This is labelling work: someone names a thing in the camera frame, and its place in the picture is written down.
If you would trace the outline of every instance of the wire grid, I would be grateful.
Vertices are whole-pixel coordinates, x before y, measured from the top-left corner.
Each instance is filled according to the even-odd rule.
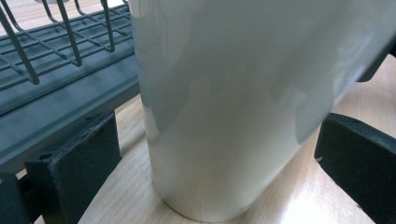
[[[43,6],[52,24],[25,31],[13,17],[6,0],[0,0],[15,34],[3,10],[0,19],[7,35],[0,37],[0,91],[26,80],[38,84],[38,78],[58,68],[73,64],[81,66],[83,58],[99,51],[113,52],[115,46],[132,39],[131,22],[127,4],[109,8],[102,1],[104,10],[85,14],[75,5],[80,16],[69,20],[62,0],[58,0],[63,21],[56,21],[46,0]]]

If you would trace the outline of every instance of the light wood tabletop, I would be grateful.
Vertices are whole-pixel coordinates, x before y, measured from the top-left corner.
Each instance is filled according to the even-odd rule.
[[[8,1],[20,24],[28,29],[48,22],[43,19],[42,6],[29,1]],[[98,9],[97,3],[81,1],[87,12]],[[27,7],[29,15],[23,10]],[[360,119],[395,137],[394,96],[396,59],[388,56],[375,77],[353,84],[333,112]],[[140,97],[122,105],[116,113],[123,159],[79,223],[197,223],[174,212],[154,190]],[[317,139],[318,129],[257,202],[244,215],[227,223],[374,223],[316,163],[313,154]]]

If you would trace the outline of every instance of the dish rack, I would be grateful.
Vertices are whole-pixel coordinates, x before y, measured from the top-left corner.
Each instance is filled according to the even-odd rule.
[[[74,19],[57,0],[60,21],[42,0],[51,24],[30,30],[0,2],[0,172],[16,174],[36,151],[136,96],[137,65],[125,0],[102,0],[94,13],[74,0]]]

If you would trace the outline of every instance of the glossy white surface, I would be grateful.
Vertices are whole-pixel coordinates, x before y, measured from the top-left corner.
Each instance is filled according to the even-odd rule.
[[[131,3],[153,180],[203,221],[248,209],[396,33],[395,1]]]

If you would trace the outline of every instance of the metal wire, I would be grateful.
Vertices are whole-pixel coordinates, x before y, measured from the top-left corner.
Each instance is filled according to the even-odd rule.
[[[104,0],[103,11],[86,14],[75,0],[81,16],[69,20],[63,0],[57,0],[63,18],[57,21],[47,0],[42,0],[52,24],[26,31],[18,25],[7,1],[0,2],[10,20],[0,8],[1,23],[7,32],[6,36],[0,36],[0,91],[26,80],[37,84],[42,75],[68,64],[81,66],[83,58],[102,50],[113,52],[119,43],[132,39],[130,30],[125,31],[130,26],[127,4],[109,8]]]

